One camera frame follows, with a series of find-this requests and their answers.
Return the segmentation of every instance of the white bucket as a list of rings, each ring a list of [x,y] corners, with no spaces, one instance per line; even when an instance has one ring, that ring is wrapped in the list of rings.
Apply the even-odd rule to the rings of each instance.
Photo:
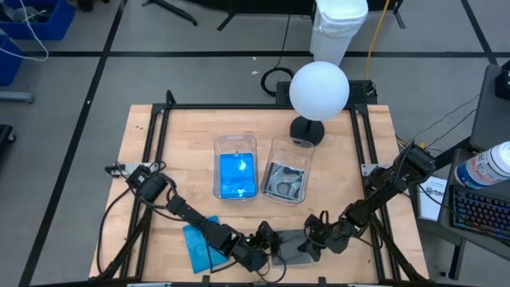
[[[339,65],[368,13],[367,0],[316,0],[310,53],[314,61]]]

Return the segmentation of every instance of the white globe lamp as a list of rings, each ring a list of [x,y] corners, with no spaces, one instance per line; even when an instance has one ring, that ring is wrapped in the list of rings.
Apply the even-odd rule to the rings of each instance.
[[[336,65],[317,61],[303,66],[290,83],[290,101],[301,115],[290,136],[317,145],[324,138],[322,120],[338,115],[349,98],[349,81]]]

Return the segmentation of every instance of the yellow cable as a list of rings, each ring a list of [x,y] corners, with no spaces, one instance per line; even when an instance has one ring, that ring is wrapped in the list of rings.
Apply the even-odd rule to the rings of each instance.
[[[372,55],[372,51],[375,47],[375,42],[377,41],[377,37],[379,36],[379,31],[381,30],[381,26],[383,25],[384,17],[386,16],[386,11],[388,11],[388,5],[390,5],[390,0],[386,0],[384,4],[384,9],[382,9],[381,18],[379,19],[379,23],[377,24],[377,29],[375,30],[374,37],[372,38],[372,43],[370,43],[370,50],[368,50],[367,64],[365,65],[365,80],[368,78],[368,71],[370,71],[370,57]]]

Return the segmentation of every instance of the white sphere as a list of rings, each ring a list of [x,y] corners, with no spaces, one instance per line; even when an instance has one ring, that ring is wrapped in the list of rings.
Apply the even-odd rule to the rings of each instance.
[[[317,61],[303,66],[290,83],[292,106],[309,120],[327,120],[345,107],[349,81],[343,71],[328,62]]]

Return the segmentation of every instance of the white bottle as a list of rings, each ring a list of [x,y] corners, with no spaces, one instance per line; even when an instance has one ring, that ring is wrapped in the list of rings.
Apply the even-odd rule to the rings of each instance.
[[[510,141],[480,153],[455,168],[455,179],[463,186],[481,189],[510,179]]]

